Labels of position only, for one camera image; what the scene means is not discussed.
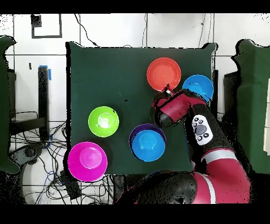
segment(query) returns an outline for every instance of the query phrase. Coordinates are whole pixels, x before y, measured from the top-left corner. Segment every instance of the metal stand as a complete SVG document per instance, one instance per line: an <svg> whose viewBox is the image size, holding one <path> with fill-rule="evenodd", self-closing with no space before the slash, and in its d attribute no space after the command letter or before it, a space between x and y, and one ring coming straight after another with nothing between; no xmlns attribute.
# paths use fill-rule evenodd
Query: metal stand
<svg viewBox="0 0 270 224"><path fill-rule="evenodd" d="M40 129L40 140L49 140L49 104L48 104L48 71L45 67L38 68L38 116L36 119L11 121L9 134L16 135L21 132ZM11 112L9 117L15 117L15 80L14 70L8 71L9 77L9 99Z"/></svg>

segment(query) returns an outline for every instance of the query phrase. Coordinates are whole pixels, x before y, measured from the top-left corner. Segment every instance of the cable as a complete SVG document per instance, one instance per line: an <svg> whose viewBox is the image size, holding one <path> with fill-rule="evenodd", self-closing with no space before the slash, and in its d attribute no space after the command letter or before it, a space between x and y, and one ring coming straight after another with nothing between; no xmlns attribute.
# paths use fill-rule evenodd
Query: cable
<svg viewBox="0 0 270 224"><path fill-rule="evenodd" d="M210 13L210 28L209 28L209 33L208 33L207 43L209 42L209 36L210 36L210 30L211 30L211 24L212 24L212 13Z"/></svg>
<svg viewBox="0 0 270 224"><path fill-rule="evenodd" d="M84 29L84 31L85 31L85 34L86 34L86 38L87 38L89 41L91 41L91 40L88 38L86 29L85 29L84 26L79 22L79 20L78 20L76 14L74 14L74 15L75 15L75 17L76 17L77 23L78 23L81 27L83 27L83 29Z"/></svg>
<svg viewBox="0 0 270 224"><path fill-rule="evenodd" d="M143 39L144 39L144 32L146 30L146 27L143 30L143 36L142 36L142 44L141 44L141 48L143 47Z"/></svg>
<svg viewBox="0 0 270 224"><path fill-rule="evenodd" d="M51 195L46 201L43 201L41 204L47 202L49 199L51 199L53 196L55 196L55 195L57 194L57 192L60 193L60 190L63 190L64 188L65 188L65 186L62 187L62 188L60 188L60 189L58 189L58 190L56 190L55 193L54 193L53 195Z"/></svg>
<svg viewBox="0 0 270 224"><path fill-rule="evenodd" d="M201 34L200 34L200 40L201 40L201 36L203 35L204 26L205 26L205 16L204 16L204 20L203 20L203 22L202 22L202 29L201 29Z"/></svg>

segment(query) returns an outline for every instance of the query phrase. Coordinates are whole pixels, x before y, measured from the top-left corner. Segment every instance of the magenta bowl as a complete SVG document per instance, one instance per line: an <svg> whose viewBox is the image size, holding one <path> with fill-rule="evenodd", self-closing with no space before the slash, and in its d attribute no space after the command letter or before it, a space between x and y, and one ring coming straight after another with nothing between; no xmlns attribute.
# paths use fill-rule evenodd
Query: magenta bowl
<svg viewBox="0 0 270 224"><path fill-rule="evenodd" d="M104 175L108 165L104 150L93 142L73 146L67 158L70 173L82 182L93 182Z"/></svg>

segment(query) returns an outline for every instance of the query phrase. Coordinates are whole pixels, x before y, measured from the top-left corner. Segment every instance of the dark green table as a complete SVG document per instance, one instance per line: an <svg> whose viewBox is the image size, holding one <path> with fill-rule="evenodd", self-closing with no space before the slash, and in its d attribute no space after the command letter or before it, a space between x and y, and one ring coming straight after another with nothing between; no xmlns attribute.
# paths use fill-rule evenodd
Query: dark green table
<svg viewBox="0 0 270 224"><path fill-rule="evenodd" d="M70 42L71 49L71 146L90 141L107 154L106 174L147 174L156 170L191 171L188 143L182 124L164 129L167 146L154 162L142 162L129 148L130 132L150 122L154 96L146 78L149 64L160 57L174 59L181 68L181 82L193 74L211 79L211 54L214 43L204 49L160 48L82 48ZM119 115L118 130L99 138L88 127L90 112L99 106L112 107Z"/></svg>

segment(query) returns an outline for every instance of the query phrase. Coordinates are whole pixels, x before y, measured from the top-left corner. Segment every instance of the lime green bowl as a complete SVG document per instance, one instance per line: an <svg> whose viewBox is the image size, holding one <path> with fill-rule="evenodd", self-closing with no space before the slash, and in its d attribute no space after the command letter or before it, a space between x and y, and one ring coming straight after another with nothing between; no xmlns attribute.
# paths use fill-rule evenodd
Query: lime green bowl
<svg viewBox="0 0 270 224"><path fill-rule="evenodd" d="M91 132L98 137L108 137L116 132L119 118L114 109L106 106L94 109L88 118Z"/></svg>

